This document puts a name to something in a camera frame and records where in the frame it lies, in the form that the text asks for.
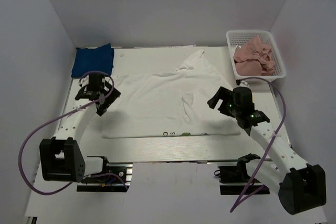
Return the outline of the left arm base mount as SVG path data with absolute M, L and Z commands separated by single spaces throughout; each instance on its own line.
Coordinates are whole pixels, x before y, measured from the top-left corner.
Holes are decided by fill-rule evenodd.
M 77 192 L 126 193 L 132 173 L 132 163 L 106 163 L 101 172 L 89 175 L 78 183 Z

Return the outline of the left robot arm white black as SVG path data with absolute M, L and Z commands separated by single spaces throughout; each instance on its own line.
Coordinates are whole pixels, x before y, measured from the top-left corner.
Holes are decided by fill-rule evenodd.
M 111 168 L 100 161 L 85 159 L 79 142 L 96 114 L 102 116 L 121 95 L 112 79 L 101 71 L 90 71 L 80 78 L 80 90 L 75 96 L 73 110 L 65 115 L 64 124 L 51 138 L 39 145 L 41 171 L 46 181 L 80 182 L 93 176 L 101 182 L 110 178 Z

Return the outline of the pink t-shirt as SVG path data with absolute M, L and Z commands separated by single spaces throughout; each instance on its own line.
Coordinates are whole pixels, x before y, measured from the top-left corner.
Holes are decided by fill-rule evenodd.
M 233 56 L 236 71 L 241 76 L 271 76 L 276 63 L 272 59 L 272 47 L 257 35 L 236 47 Z

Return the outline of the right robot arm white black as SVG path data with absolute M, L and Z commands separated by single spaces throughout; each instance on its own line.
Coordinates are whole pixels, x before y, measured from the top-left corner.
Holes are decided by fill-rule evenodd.
M 320 165 L 309 164 L 276 133 L 266 114 L 255 109 L 250 88 L 220 87 L 207 104 L 211 109 L 219 106 L 221 114 L 235 118 L 238 126 L 264 150 L 262 157 L 256 154 L 240 157 L 231 174 L 220 171 L 224 183 L 233 176 L 246 183 L 233 208 L 247 198 L 245 192 L 254 181 L 262 184 L 255 192 L 267 187 L 278 195 L 291 215 L 326 204 L 325 171 Z

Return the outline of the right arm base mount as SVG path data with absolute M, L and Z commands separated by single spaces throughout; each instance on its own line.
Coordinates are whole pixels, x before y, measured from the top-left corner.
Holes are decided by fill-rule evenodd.
M 214 176 L 219 179 L 220 194 L 222 196 L 239 196 L 248 182 L 248 179 L 243 179 L 236 166 L 219 166 L 214 171 Z M 250 184 L 244 195 L 249 195 L 253 192 L 256 195 L 269 195 L 270 190 L 258 180 Z

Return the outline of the white printed t-shirt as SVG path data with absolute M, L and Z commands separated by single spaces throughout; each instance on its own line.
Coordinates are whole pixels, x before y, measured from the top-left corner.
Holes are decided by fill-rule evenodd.
M 207 104 L 218 88 L 231 86 L 203 49 L 174 71 L 113 79 L 121 95 L 102 117 L 103 138 L 240 134 L 233 118 Z

